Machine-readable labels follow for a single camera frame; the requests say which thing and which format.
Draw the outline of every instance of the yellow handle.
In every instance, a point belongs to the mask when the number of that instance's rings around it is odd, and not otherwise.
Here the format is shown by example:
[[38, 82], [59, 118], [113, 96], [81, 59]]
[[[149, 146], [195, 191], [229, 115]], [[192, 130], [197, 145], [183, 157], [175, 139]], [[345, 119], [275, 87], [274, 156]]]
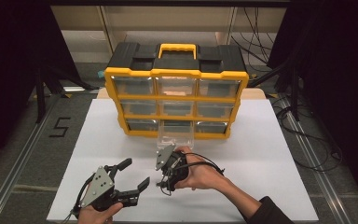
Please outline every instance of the yellow handle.
[[197, 48], [196, 45], [193, 44], [161, 44], [159, 47], [158, 57], [161, 58], [162, 51], [192, 51], [193, 58], [196, 60], [196, 52]]

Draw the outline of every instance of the wire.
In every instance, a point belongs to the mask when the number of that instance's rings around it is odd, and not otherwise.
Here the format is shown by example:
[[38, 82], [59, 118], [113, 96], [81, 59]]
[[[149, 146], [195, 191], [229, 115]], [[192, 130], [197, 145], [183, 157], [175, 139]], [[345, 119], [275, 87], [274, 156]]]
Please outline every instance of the wire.
[[336, 169], [341, 163], [342, 163], [342, 151], [341, 151], [341, 148], [338, 147], [338, 146], [332, 146], [332, 147], [335, 147], [338, 149], [338, 154], [340, 155], [339, 158], [333, 156], [333, 153], [330, 153], [330, 156], [336, 160], [338, 160], [338, 162], [333, 165], [332, 167], [330, 168], [325, 168], [325, 169], [320, 169], [320, 167], [322, 167], [323, 165], [325, 165], [328, 161], [328, 158], [329, 158], [329, 153], [328, 153], [328, 149], [326, 148], [325, 146], [325, 143], [329, 143], [328, 140], [322, 138], [322, 137], [317, 137], [317, 136], [313, 136], [313, 135], [310, 135], [310, 134], [307, 134], [307, 133], [303, 133], [303, 132], [299, 132], [299, 131], [296, 131], [296, 130], [293, 130], [293, 129], [290, 129], [288, 127], [286, 127], [283, 123], [283, 120], [287, 118], [287, 113], [291, 110], [291, 106], [287, 106], [286, 108], [283, 108], [281, 111], [279, 111], [276, 116], [277, 116], [277, 119], [278, 121], [280, 122], [280, 126], [282, 128], [284, 128], [287, 132], [289, 133], [293, 133], [293, 134], [297, 134], [297, 135], [301, 135], [301, 136], [305, 136], [305, 137], [308, 137], [308, 138], [313, 138], [313, 139], [316, 139], [318, 140], [319, 142], [321, 142], [322, 146], [324, 147], [324, 151], [325, 151], [325, 157], [324, 157], [324, 160], [320, 163], [320, 164], [317, 164], [315, 166], [308, 166], [308, 165], [305, 165], [301, 162], [299, 162], [298, 160], [296, 160], [294, 158], [294, 161], [297, 165], [303, 167], [303, 168], [307, 168], [307, 169], [311, 169], [315, 172], [319, 172], [319, 173], [325, 173], [325, 172], [328, 172], [328, 171], [331, 171], [331, 170], [334, 170]]
[[[172, 191], [171, 191], [171, 187], [170, 187], [170, 177], [171, 175], [173, 174], [173, 171], [174, 170], [179, 170], [179, 169], [184, 169], [184, 168], [188, 168], [190, 166], [195, 166], [195, 165], [209, 165], [209, 166], [212, 166], [220, 175], [224, 176], [224, 172], [225, 172], [225, 169], [220, 169], [219, 166], [216, 165], [216, 163], [214, 163], [213, 161], [211, 161], [210, 159], [198, 154], [198, 153], [194, 153], [194, 152], [188, 152], [188, 153], [185, 153], [185, 155], [195, 155], [195, 156], [199, 156], [199, 157], [202, 157], [203, 159], [205, 159], [206, 161], [196, 161], [196, 162], [192, 162], [192, 163], [188, 163], [188, 164], [184, 164], [184, 165], [181, 165], [181, 166], [178, 166], [178, 167], [174, 167], [174, 168], [169, 168], [167, 170], [167, 172], [165, 172], [165, 174], [162, 175], [162, 178], [161, 178], [161, 181], [159, 182], [159, 188], [161, 190], [161, 192], [165, 195], [168, 195], [168, 196], [172, 196]], [[166, 187], [167, 187], [167, 190], [168, 190], [168, 193], [166, 191], [164, 191], [163, 189], [163, 185], [164, 185], [164, 179], [165, 177], [167, 177], [167, 181], [166, 181]]]
[[249, 18], [248, 13], [246, 12], [246, 7], [243, 8], [243, 12], [245, 13], [246, 18], [248, 19], [249, 24], [251, 25], [252, 31], [253, 31], [253, 35], [252, 35], [252, 40], [253, 37], [255, 36], [255, 38], [258, 40], [259, 46], [260, 46], [260, 50], [263, 54], [263, 57], [265, 58], [265, 60], [267, 61], [269, 59], [269, 56], [267, 55], [267, 53], [264, 51], [264, 47], [262, 47], [263, 45], [261, 44], [261, 40], [260, 40], [260, 35], [258, 33], [258, 7], [255, 8], [255, 27], [252, 25], [251, 19]]
[[257, 58], [260, 62], [262, 63], [267, 63], [266, 61], [264, 61], [262, 58], [258, 57], [256, 54], [254, 54], [253, 52], [251, 52], [250, 50], [246, 49], [244, 46], [242, 46], [233, 36], [231, 37], [232, 40], [234, 40], [234, 42], [243, 50], [245, 50], [248, 55], [251, 54], [252, 56], [254, 56], [255, 58]]
[[271, 43], [274, 44], [274, 41], [272, 40], [271, 36], [269, 36], [269, 33], [266, 33], [266, 35], [268, 36], [268, 38], [271, 41]]
[[78, 193], [78, 195], [77, 195], [77, 199], [76, 199], [75, 205], [74, 205], [74, 207], [72, 208], [72, 210], [71, 210], [70, 213], [69, 213], [68, 220], [69, 220], [69, 217], [70, 217], [71, 215], [74, 215], [76, 218], [78, 218], [79, 213], [80, 213], [80, 209], [81, 209], [81, 207], [80, 207], [80, 199], [81, 199], [81, 196], [82, 196], [82, 194], [83, 194], [84, 189], [85, 189], [86, 186], [92, 181], [92, 179], [94, 178], [94, 176], [95, 176], [95, 174], [92, 174], [92, 175], [89, 177], [89, 179], [87, 179], [87, 180], [84, 182], [83, 186], [81, 187], [81, 190], [79, 191], [79, 193]]
[[71, 218], [71, 215], [73, 215], [74, 213], [72, 212], [72, 210], [71, 210], [71, 212], [69, 212], [69, 215], [61, 222], [61, 224], [66, 224], [66, 223], [68, 223], [68, 221], [69, 221], [69, 218]]
[[257, 44], [255, 44], [255, 43], [252, 43], [251, 41], [249, 41], [248, 39], [246, 39], [245, 36], [243, 36], [242, 33], [240, 33], [240, 35], [241, 35], [241, 37], [242, 37], [242, 39], [243, 39], [244, 41], [248, 42], [249, 44], [251, 44], [251, 45], [253, 45], [253, 46], [260, 47], [260, 48], [263, 48], [263, 49], [269, 49], [269, 50], [271, 50], [270, 48], [263, 47], [262, 45], [257, 45]]

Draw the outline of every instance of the black sleeve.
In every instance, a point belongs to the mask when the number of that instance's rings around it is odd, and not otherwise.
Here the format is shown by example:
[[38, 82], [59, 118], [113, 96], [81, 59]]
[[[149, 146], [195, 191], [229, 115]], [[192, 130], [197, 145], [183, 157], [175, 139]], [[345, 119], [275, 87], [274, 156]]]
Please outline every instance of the black sleeve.
[[270, 197], [264, 197], [260, 200], [261, 206], [251, 218], [243, 218], [248, 224], [293, 224], [294, 222], [287, 217], [283, 211], [275, 205]]

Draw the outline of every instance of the yellow storage organizer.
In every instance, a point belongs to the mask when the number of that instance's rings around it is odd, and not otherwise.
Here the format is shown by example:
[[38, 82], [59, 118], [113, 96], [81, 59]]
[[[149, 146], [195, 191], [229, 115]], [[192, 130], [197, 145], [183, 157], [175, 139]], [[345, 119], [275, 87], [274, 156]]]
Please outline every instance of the yellow storage organizer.
[[119, 43], [104, 76], [125, 134], [179, 126], [196, 139], [229, 138], [249, 80], [238, 47], [194, 44]]

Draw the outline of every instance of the metal rail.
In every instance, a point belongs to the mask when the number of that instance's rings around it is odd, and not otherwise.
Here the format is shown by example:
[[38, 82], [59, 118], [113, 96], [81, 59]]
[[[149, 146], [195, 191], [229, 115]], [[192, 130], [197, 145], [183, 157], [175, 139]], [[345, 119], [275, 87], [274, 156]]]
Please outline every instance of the metal rail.
[[10, 196], [11, 191], [13, 190], [15, 184], [20, 177], [22, 170], [27, 164], [27, 161], [30, 158], [32, 152], [34, 151], [34, 147], [39, 140], [40, 134], [44, 130], [48, 115], [50, 114], [52, 108], [56, 105], [59, 99], [59, 94], [53, 94], [50, 97], [47, 113], [41, 119], [41, 121], [39, 123], [36, 123], [36, 125], [34, 126], [34, 129], [32, 130], [30, 137], [25, 143], [25, 146], [22, 148], [19, 157], [16, 159], [16, 162], [8, 173], [6, 180], [2, 184], [0, 188], [0, 214], [5, 207], [5, 204]]
[[[286, 99], [282, 100], [281, 104], [283, 108], [290, 105]], [[304, 133], [300, 122], [295, 120], [292, 113], [289, 112], [287, 116], [291, 128], [297, 132]], [[317, 155], [315, 154], [315, 151], [313, 150], [309, 139], [306, 136], [301, 136], [299, 134], [296, 135], [296, 138], [310, 166], [314, 167], [318, 164], [321, 164]], [[321, 188], [322, 193], [327, 200], [328, 205], [330, 206], [330, 209], [334, 215], [334, 218], [336, 219], [336, 222], [339, 224], [351, 224], [352, 221], [327, 174], [321, 172], [313, 173], [315, 174], [319, 187]]]

